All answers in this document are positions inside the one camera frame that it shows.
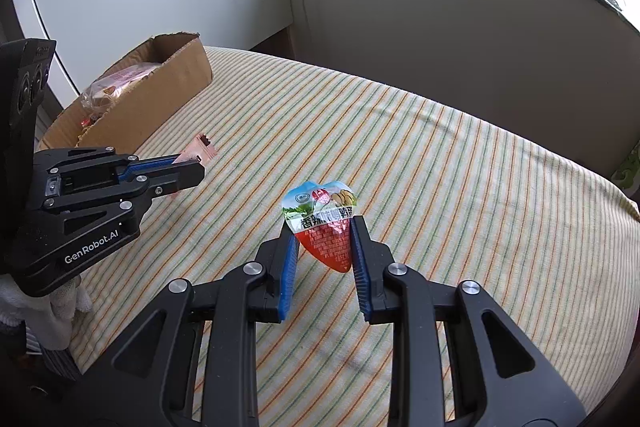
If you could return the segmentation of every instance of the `pink plastic package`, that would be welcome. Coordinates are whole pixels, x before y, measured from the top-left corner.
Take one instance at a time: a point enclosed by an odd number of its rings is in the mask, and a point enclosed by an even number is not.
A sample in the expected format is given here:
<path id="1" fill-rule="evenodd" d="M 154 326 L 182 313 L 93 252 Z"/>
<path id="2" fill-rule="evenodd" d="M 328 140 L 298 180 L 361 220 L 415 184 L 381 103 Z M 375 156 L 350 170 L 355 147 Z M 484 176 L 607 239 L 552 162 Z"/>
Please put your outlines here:
<path id="1" fill-rule="evenodd" d="M 103 115 L 113 107 L 119 97 L 158 66 L 160 64 L 156 62 L 140 62 L 99 78 L 80 95 L 82 107 L 91 110 L 93 114 Z"/>

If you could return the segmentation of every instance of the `gray wall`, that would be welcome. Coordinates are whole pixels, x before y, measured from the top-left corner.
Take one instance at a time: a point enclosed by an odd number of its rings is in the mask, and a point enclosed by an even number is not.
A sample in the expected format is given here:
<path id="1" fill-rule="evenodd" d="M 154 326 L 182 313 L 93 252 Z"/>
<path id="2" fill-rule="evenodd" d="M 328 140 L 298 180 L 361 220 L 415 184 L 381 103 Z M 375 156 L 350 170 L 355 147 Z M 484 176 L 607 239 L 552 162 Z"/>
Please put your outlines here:
<path id="1" fill-rule="evenodd" d="M 292 6 L 298 60 L 464 110 L 604 176 L 640 139 L 640 36 L 595 0 Z"/>

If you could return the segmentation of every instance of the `heart-shaped snack packet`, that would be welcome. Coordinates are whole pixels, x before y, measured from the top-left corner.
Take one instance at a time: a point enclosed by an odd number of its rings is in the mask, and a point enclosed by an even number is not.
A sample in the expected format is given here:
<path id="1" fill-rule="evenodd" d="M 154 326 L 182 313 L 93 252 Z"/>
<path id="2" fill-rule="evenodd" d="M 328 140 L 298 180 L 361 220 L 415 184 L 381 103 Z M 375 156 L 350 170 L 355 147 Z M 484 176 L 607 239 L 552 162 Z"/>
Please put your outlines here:
<path id="1" fill-rule="evenodd" d="M 316 259 L 338 272 L 351 269 L 350 218 L 356 199 L 347 185 L 306 182 L 282 200 L 287 225 Z"/>

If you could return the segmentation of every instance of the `green patterned fabric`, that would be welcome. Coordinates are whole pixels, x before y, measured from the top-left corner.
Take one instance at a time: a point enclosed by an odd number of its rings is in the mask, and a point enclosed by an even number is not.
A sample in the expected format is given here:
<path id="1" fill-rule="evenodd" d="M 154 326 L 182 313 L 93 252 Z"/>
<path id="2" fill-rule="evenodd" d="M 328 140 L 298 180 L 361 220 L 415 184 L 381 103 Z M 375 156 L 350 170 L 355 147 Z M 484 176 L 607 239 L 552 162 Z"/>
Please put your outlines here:
<path id="1" fill-rule="evenodd" d="M 177 153 L 205 132 L 219 155 L 198 187 L 156 200 L 140 237 L 84 274 L 95 311 L 75 325 L 82 371 L 171 279 L 207 282 L 252 259 L 278 235 L 290 188 L 340 180 L 397 261 L 437 282 L 478 280 L 587 409 L 602 399 L 640 303 L 640 216 L 617 187 L 400 89 L 252 52 L 207 54 L 212 84 L 136 153 Z M 257 371 L 263 427 L 381 426 L 391 327 L 364 323 L 353 275 L 301 248 L 287 321 L 258 325 Z M 452 417 L 446 351 L 443 371 Z"/>

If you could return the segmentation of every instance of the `snack package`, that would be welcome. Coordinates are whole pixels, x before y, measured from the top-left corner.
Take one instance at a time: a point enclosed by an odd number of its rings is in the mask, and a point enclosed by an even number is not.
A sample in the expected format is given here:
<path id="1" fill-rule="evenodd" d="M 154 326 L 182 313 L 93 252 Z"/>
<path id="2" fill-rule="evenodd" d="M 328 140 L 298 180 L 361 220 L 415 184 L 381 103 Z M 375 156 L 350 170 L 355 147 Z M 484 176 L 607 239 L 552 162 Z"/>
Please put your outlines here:
<path id="1" fill-rule="evenodd" d="M 174 163 L 198 160 L 206 170 L 216 154 L 218 154 L 218 151 L 212 146 L 207 135 L 200 133 L 193 137 L 193 140 L 188 143 L 187 147 L 174 160 Z"/>
<path id="2" fill-rule="evenodd" d="M 161 64 L 140 62 L 104 78 L 98 78 L 80 95 L 82 107 L 91 110 L 94 114 L 103 115 L 119 97 L 158 66 Z"/>
<path id="3" fill-rule="evenodd" d="M 306 182 L 282 200 L 287 225 L 316 259 L 338 272 L 351 269 L 350 218 L 356 199 L 341 182 Z"/>

